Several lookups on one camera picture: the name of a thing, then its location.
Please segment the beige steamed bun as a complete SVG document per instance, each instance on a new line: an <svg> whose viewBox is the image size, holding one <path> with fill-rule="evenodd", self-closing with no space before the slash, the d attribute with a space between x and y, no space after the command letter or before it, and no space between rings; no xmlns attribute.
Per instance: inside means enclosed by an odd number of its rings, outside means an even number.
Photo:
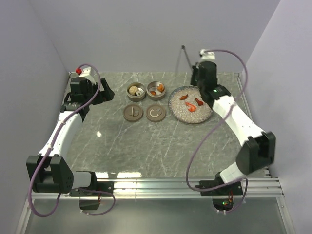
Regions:
<svg viewBox="0 0 312 234"><path fill-rule="evenodd" d="M137 86L131 86L131 87L129 88L129 94L131 94L131 95L133 95L133 96L135 96L135 95L136 95L136 92L138 92L138 91L139 91L139 89L138 89Z"/></svg>

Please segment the orange red meat piece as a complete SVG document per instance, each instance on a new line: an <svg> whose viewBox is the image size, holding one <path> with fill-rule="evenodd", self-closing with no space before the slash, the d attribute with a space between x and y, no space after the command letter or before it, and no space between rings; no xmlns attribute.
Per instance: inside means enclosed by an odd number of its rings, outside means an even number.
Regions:
<svg viewBox="0 0 312 234"><path fill-rule="evenodd" d="M200 101L198 98L195 98L195 101L197 102L198 106L202 106L203 105L203 102Z"/></svg>

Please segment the brown lid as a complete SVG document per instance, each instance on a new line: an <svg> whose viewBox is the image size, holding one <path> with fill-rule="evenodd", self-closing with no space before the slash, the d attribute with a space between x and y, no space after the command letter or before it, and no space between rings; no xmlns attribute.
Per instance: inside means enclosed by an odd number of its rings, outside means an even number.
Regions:
<svg viewBox="0 0 312 234"><path fill-rule="evenodd" d="M123 109L123 117L128 122L137 122L143 116L143 109L137 104L129 104Z"/></svg>
<svg viewBox="0 0 312 234"><path fill-rule="evenodd" d="M146 109L146 118L151 122L161 122L166 117L166 110L163 106L153 104Z"/></svg>

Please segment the small orange food piece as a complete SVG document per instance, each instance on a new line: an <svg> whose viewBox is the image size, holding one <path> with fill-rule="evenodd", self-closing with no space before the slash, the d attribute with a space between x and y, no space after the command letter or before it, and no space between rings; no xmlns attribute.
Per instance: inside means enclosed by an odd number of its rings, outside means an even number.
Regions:
<svg viewBox="0 0 312 234"><path fill-rule="evenodd" d="M181 96L180 100L186 100L187 98L188 98L188 94Z"/></svg>

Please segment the metal tongs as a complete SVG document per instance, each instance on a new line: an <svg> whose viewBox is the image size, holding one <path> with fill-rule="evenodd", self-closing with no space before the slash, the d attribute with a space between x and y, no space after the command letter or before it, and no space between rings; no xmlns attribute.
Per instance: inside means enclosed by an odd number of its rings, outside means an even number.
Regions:
<svg viewBox="0 0 312 234"><path fill-rule="evenodd" d="M175 72L178 73L178 69L179 69L182 53L184 53L185 59L186 59L187 64L188 64L188 67L190 68L190 71L192 72L193 71L193 65L192 65L192 63L190 61L190 58L189 58L189 55L188 55L188 53L186 51L185 45L181 45L181 47L180 47L179 54L178 54L178 57L177 57L176 66L175 66Z"/></svg>

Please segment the red shrimp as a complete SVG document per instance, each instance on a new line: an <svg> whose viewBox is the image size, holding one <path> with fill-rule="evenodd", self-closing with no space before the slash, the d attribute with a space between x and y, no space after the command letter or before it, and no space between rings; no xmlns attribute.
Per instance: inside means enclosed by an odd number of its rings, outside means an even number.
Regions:
<svg viewBox="0 0 312 234"><path fill-rule="evenodd" d="M185 105L188 107L189 112L195 112L196 111L196 106L186 102Z"/></svg>

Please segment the orange fried nugget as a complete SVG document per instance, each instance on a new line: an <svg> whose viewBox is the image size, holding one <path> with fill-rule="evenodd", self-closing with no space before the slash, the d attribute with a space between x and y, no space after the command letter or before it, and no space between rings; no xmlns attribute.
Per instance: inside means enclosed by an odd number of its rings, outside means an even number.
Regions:
<svg viewBox="0 0 312 234"><path fill-rule="evenodd" d="M163 92L163 91L164 91L164 85L161 83L161 84L157 87L157 90L160 91L160 92Z"/></svg>

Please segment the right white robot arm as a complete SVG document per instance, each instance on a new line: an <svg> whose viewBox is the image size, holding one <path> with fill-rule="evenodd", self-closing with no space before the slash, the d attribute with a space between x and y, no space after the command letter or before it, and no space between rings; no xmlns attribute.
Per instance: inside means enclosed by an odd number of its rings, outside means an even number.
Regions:
<svg viewBox="0 0 312 234"><path fill-rule="evenodd" d="M218 83L217 65L202 61L193 67L191 85L197 86L202 100L217 113L237 137L241 149L235 162L216 175L215 190L225 195L231 182L273 164L276 137L258 127L238 106L230 91Z"/></svg>

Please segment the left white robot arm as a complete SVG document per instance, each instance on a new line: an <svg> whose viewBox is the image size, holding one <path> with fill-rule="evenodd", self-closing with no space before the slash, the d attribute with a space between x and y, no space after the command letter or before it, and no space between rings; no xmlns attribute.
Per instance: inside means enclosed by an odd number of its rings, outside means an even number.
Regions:
<svg viewBox="0 0 312 234"><path fill-rule="evenodd" d="M103 91L90 78L76 77L70 81L70 91L64 98L55 129L38 155L29 156L26 167L31 180L31 191L36 193L66 194L80 188L87 196L98 192L94 172L73 172L66 162L66 156L73 137L84 122L90 105L98 105L114 98L104 78Z"/></svg>

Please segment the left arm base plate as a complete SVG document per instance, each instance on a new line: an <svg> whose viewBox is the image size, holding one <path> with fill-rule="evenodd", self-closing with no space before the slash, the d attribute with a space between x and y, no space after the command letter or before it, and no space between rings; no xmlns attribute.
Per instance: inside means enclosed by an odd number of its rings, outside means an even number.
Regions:
<svg viewBox="0 0 312 234"><path fill-rule="evenodd" d="M114 182L97 182L95 186L71 190L70 197L110 197L114 191Z"/></svg>

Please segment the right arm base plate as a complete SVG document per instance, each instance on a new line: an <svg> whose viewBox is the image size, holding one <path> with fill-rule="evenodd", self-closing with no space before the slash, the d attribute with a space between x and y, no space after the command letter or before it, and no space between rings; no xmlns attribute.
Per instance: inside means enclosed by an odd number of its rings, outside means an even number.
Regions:
<svg viewBox="0 0 312 234"><path fill-rule="evenodd" d="M201 180L198 185L195 185L196 188L204 190L216 187L223 184L223 182L217 182L216 180ZM230 195L243 195L243 190L241 182L236 182L231 185L227 185L222 188L215 190L210 190L206 192L200 192L201 196L230 196Z"/></svg>

